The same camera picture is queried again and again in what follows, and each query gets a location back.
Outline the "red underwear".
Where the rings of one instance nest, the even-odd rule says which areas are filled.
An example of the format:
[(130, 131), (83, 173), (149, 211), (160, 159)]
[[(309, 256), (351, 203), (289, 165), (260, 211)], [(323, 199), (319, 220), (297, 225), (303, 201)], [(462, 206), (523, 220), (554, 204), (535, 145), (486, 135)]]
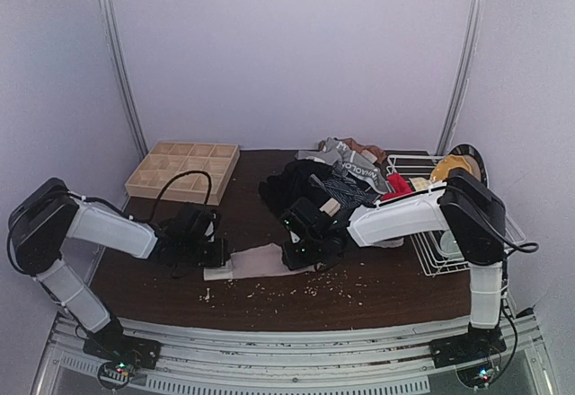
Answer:
[(390, 174), (386, 179), (393, 190), (385, 193), (381, 197), (382, 201), (401, 198), (413, 193), (413, 190), (411, 189), (408, 182), (399, 173)]

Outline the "pink and white underwear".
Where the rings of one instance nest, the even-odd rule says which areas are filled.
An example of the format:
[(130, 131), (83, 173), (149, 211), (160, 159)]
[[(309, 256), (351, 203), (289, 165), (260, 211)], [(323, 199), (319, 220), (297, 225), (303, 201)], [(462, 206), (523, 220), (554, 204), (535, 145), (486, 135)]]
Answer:
[(261, 277), (286, 277), (315, 272), (313, 266), (289, 269), (282, 261), (282, 249), (275, 243), (234, 252), (220, 268), (205, 268), (204, 281), (237, 280)]

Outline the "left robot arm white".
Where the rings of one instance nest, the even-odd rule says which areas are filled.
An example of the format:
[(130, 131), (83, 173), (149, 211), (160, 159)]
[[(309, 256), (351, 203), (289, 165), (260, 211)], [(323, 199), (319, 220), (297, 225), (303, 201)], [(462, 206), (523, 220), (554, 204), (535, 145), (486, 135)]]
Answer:
[(192, 204), (159, 223), (137, 219), (51, 178), (10, 214), (6, 251), (13, 268), (35, 279), (88, 335), (119, 338), (121, 324), (66, 263), (63, 244), (88, 242), (174, 269), (222, 268), (230, 252), (226, 239), (216, 235), (219, 222), (218, 212)]

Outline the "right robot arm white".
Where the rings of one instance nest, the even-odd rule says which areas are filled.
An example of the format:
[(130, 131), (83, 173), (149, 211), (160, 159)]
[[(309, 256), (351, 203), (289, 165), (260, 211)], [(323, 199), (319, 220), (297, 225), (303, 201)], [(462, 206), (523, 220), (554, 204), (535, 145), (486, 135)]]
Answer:
[(456, 245), (470, 270), (469, 332), (487, 337), (499, 326), (503, 293), (506, 216), (503, 202), (463, 168), (427, 190), (329, 215), (306, 197), (280, 217), (291, 239), (285, 264), (302, 268), (342, 254), (348, 241), (361, 248), (424, 232), (441, 232), (440, 247)]

